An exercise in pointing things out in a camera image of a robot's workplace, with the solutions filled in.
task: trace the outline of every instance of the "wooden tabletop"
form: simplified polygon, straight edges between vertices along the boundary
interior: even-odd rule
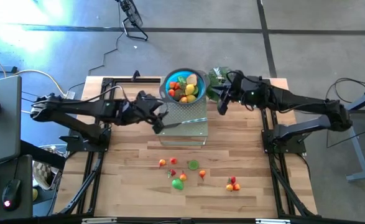
[[[87,77],[83,100],[100,93],[103,78]],[[283,78],[271,79],[271,83],[288,88]],[[134,99],[139,90],[159,95],[159,84],[155,83],[126,83],[122,86],[130,99]],[[119,90],[115,98],[122,98]],[[208,103],[205,146],[162,146],[149,124],[114,125],[109,151],[103,162],[95,216],[276,217],[269,160],[262,149],[260,111],[250,112],[236,103],[230,103],[228,107],[226,115],[221,116],[216,104]],[[78,118],[86,123],[94,122],[87,116]],[[278,121],[294,124],[294,113],[278,114]],[[79,189],[86,157],[86,152],[78,152],[67,160],[54,212],[65,207]],[[178,159],[176,165],[170,165],[171,157]],[[167,161],[167,165],[160,169],[159,159]],[[199,170],[206,171],[204,180],[198,176],[199,170],[187,169],[187,161],[192,159],[200,163]],[[286,163],[292,188],[307,208],[316,213],[305,163],[295,154],[286,154]],[[172,179],[167,178],[169,169],[177,171],[175,177],[182,171],[186,173],[188,179],[183,190],[171,186]],[[230,176],[236,176],[240,191],[225,190]],[[287,211],[283,190],[281,195]]]

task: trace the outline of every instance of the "green vegetable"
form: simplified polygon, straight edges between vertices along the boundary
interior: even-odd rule
[[[180,85],[181,85],[181,83],[184,83],[184,84],[187,83],[187,79],[185,77],[178,77],[177,79],[178,79],[178,82],[180,83]]]

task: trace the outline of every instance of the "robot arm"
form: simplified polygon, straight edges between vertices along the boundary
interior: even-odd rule
[[[278,124],[274,128],[273,140],[285,142],[291,137],[329,129],[332,131],[345,131],[352,126],[348,111],[339,100],[316,99],[306,96],[294,95],[288,90],[272,86],[268,80],[261,77],[245,77],[242,71],[229,72],[234,74],[227,77],[223,85],[213,86],[218,94],[218,112],[222,115],[228,109],[228,103],[239,102],[253,108],[275,110],[286,113],[291,110],[306,111],[315,114],[323,114],[317,119],[298,123],[290,126]]]
[[[155,133],[161,132],[163,117],[167,113],[155,114],[154,111],[163,103],[144,91],[140,91],[134,101],[128,99],[80,101],[66,100],[53,93],[38,98],[32,105],[30,117],[35,121],[54,121],[66,126],[90,142],[100,142],[104,129],[96,124],[85,124],[67,114],[93,116],[104,123],[117,126],[145,121],[152,125]]]

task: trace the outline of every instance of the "green lime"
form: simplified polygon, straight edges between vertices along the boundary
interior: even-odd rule
[[[199,87],[195,86],[195,90],[193,91],[192,95],[196,95],[199,93]]]
[[[189,161],[188,168],[190,170],[197,170],[199,168],[199,162],[196,160]]]

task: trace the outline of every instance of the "gray floor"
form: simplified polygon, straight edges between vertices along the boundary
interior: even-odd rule
[[[103,53],[114,48],[119,33],[27,32],[6,23],[117,27],[117,4],[113,0],[36,2],[0,2],[0,12],[7,15],[0,16],[0,61],[21,70],[48,72],[66,91],[83,82],[90,68],[101,64]],[[365,30],[365,0],[262,2],[270,29]],[[136,0],[136,4],[144,27],[261,28],[255,0]],[[107,55],[106,66],[91,75],[132,75],[134,70],[143,75],[166,75],[180,67],[208,70],[229,66],[246,75],[269,77],[262,34],[148,34],[148,42],[122,37],[119,51]],[[278,77],[287,78],[296,94],[323,98],[337,78],[365,81],[365,36],[270,35],[270,43]],[[58,93],[42,75],[22,76],[24,91]],[[365,91],[355,83],[342,83],[338,89],[349,100]],[[82,87],[75,90],[80,96]],[[336,98],[333,92],[329,97]],[[24,102],[23,109],[29,110],[29,103]],[[312,117],[296,114],[298,121]],[[362,125],[358,130],[365,130],[365,119],[358,118],[355,123]],[[56,124],[36,123],[28,114],[22,115],[23,140],[36,145],[62,143],[58,136],[66,133],[67,129]],[[324,217],[365,221],[365,180],[349,184],[345,179],[345,175],[360,171],[352,145],[326,149],[325,136],[320,131],[305,141],[318,212]],[[330,133],[330,144],[346,136]],[[48,202],[41,207],[35,209],[36,214],[45,214]]]

